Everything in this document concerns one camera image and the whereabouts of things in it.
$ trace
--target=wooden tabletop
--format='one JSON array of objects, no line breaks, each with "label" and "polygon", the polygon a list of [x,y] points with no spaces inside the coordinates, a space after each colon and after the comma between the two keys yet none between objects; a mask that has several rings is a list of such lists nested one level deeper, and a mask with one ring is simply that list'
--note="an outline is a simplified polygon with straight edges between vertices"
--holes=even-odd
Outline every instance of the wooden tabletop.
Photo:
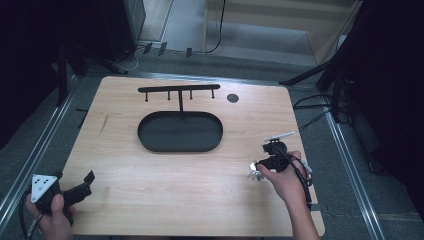
[{"label": "wooden tabletop", "polygon": [[[211,82],[106,77],[93,100],[60,182],[69,189],[90,170],[92,195],[76,205],[74,233],[156,236],[291,236],[284,202],[267,180],[247,178],[250,163],[268,158],[263,139],[297,130],[284,87],[219,83],[183,92],[184,110],[204,111],[223,124],[219,146],[204,153],[154,153],[137,136],[140,121],[156,111],[178,111],[178,95],[139,93],[140,87]],[[231,103],[229,94],[239,101]],[[300,135],[284,139],[306,159]],[[317,203],[314,187],[310,188]],[[320,211],[312,211],[320,235]]]}]

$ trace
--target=black stand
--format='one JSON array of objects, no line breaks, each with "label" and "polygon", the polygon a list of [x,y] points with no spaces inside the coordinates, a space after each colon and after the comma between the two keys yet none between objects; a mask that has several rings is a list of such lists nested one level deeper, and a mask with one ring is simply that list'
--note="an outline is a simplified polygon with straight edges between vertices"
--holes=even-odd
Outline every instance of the black stand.
[{"label": "black stand", "polygon": [[344,67],[349,63],[349,58],[351,54],[355,53],[355,49],[360,48],[360,46],[366,41],[366,34],[361,31],[365,24],[368,22],[369,18],[372,16],[372,11],[370,9],[375,5],[375,1],[371,1],[368,6],[369,1],[364,1],[361,5],[361,8],[358,11],[358,15],[353,24],[352,30],[346,37],[345,41],[342,43],[340,48],[337,50],[336,54],[327,62],[297,76],[287,81],[280,81],[280,85],[294,85],[297,84],[315,74],[318,74],[322,71],[320,79],[316,83],[316,88],[318,91],[326,91],[332,83],[333,86],[333,99],[331,101],[331,113],[334,120],[338,123],[340,122],[338,116],[338,104],[340,100],[340,90],[341,84],[344,79]]}]

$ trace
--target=cable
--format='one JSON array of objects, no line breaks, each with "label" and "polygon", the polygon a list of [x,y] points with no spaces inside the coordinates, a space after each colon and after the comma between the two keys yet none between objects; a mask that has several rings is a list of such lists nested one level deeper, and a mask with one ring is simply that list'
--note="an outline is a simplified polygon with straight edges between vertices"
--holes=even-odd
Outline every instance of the cable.
[{"label": "cable", "polygon": [[134,52],[134,58],[135,58],[135,60],[136,60],[135,67],[133,67],[133,68],[124,68],[124,67],[122,67],[121,65],[119,65],[119,64],[118,64],[118,63],[116,63],[116,62],[113,62],[113,64],[115,64],[117,67],[119,67],[120,69],[122,69],[122,70],[124,70],[124,71],[132,71],[132,70],[136,69],[136,68],[138,67],[137,52],[138,52],[138,51],[140,51],[141,49],[143,49],[143,48],[139,48],[139,49],[137,49],[137,50]]},{"label": "cable", "polygon": [[[312,95],[312,96],[305,97],[305,98],[302,98],[299,101],[297,101],[295,104],[293,104],[293,109],[294,110],[299,110],[299,109],[315,109],[315,108],[321,108],[321,107],[326,107],[326,108],[330,108],[330,109],[325,110],[323,113],[321,113],[317,117],[313,118],[310,122],[308,122],[305,125],[299,127],[299,132],[305,130],[305,128],[307,128],[312,123],[320,120],[326,113],[333,111],[333,109],[331,109],[331,104],[311,104],[311,105],[300,105],[299,106],[299,104],[301,102],[303,102],[305,100],[308,100],[308,99],[316,98],[316,97],[327,97],[327,98],[330,98],[330,99],[333,98],[332,95],[327,95],[327,94]],[[350,100],[349,99],[346,100],[346,99],[340,98],[340,101],[342,101],[344,103],[348,103]],[[338,114],[344,114],[346,116],[345,117],[346,118],[345,121],[341,121],[340,118],[339,118],[341,124],[351,124],[352,123],[352,119],[351,119],[351,117],[349,115],[349,112],[348,112],[348,110],[345,107],[337,107],[336,110],[337,110],[336,112]]]},{"label": "cable", "polygon": [[325,110],[323,113],[321,113],[320,115],[318,115],[317,117],[313,118],[311,121],[309,121],[307,124],[299,127],[299,132],[302,132],[303,130],[305,130],[305,128],[307,128],[309,125],[311,125],[312,123],[320,120],[325,114],[327,114],[328,112],[331,112],[330,109]]},{"label": "cable", "polygon": [[31,227],[29,228],[29,231],[28,231],[28,234],[26,235],[25,240],[31,240],[32,239],[32,235],[34,234],[34,230],[35,230],[36,227],[38,227],[38,224],[40,223],[41,219],[43,219],[43,217],[44,217],[44,213],[39,213],[37,215],[37,217],[32,222]]},{"label": "cable", "polygon": [[222,21],[224,20],[224,12],[225,12],[225,3],[226,3],[227,1],[226,0],[224,0],[224,4],[222,5],[222,12],[221,12],[221,23],[219,24],[219,41],[218,41],[218,43],[216,44],[216,46],[215,46],[215,48],[214,49],[212,49],[211,51],[207,51],[207,52],[205,52],[205,53],[212,53],[213,51],[215,51],[217,48],[218,48],[218,46],[221,44],[221,40],[222,40]]},{"label": "cable", "polygon": [[26,224],[25,224],[25,218],[24,218],[24,205],[25,205],[25,201],[26,201],[26,197],[28,196],[28,194],[31,192],[30,187],[28,187],[24,194],[21,196],[20,199],[20,204],[19,204],[19,222],[21,223],[21,230],[22,230],[22,234],[24,235],[24,237],[26,238],[26,236],[28,235],[27,232],[27,228],[26,228]]}]

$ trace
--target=oval recess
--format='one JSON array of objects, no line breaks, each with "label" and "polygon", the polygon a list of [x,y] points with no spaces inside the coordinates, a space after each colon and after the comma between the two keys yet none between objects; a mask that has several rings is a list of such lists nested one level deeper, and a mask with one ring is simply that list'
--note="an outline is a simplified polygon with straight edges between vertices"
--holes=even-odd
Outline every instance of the oval recess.
[{"label": "oval recess", "polygon": [[153,152],[207,152],[221,142],[223,127],[211,113],[160,111],[144,117],[137,132]]}]

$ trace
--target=black cable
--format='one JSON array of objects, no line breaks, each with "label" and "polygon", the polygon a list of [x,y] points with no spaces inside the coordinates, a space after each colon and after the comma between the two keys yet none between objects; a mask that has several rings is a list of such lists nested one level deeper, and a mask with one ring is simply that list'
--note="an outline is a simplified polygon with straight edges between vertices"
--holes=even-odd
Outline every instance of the black cable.
[{"label": "black cable", "polygon": [[221,39],[222,39],[222,21],[224,20],[225,3],[226,3],[226,0],[224,0],[224,4],[222,5],[221,23],[219,24],[219,41],[218,41],[218,43],[216,44],[216,46],[215,46],[215,48],[214,48],[213,50],[211,50],[211,51],[207,51],[207,52],[205,52],[205,53],[212,53],[212,52],[213,52],[213,51],[215,51],[215,50],[219,47],[219,45],[221,44]]},{"label": "black cable", "polygon": [[28,234],[25,236],[25,240],[31,240],[32,236],[34,235],[34,230],[38,227],[38,224],[40,223],[41,219],[43,219],[44,213],[39,213],[35,220],[33,221]]},{"label": "black cable", "polygon": [[24,205],[25,205],[26,197],[28,196],[30,192],[31,192],[30,187],[28,187],[25,190],[24,194],[21,196],[21,199],[19,201],[20,203],[19,204],[19,222],[21,223],[22,234],[24,235],[25,238],[28,235],[28,232],[27,232],[25,218],[24,218]]},{"label": "black cable", "polygon": [[322,117],[324,117],[324,115],[328,112],[331,112],[330,109],[325,110],[323,113],[321,113],[320,115],[318,115],[317,117],[313,118],[311,121],[309,121],[307,124],[299,127],[299,132],[302,132],[303,130],[305,130],[305,128],[307,128],[309,125],[311,125],[312,123],[320,120]]}]

